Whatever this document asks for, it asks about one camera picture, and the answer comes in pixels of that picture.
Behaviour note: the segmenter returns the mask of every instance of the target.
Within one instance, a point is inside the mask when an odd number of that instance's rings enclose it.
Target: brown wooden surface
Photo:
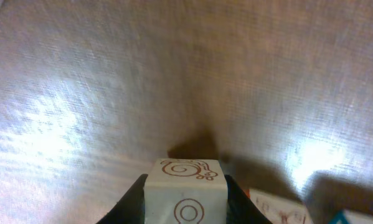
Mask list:
[[[0,223],[94,223],[206,132],[316,223],[373,214],[373,1],[2,5]]]

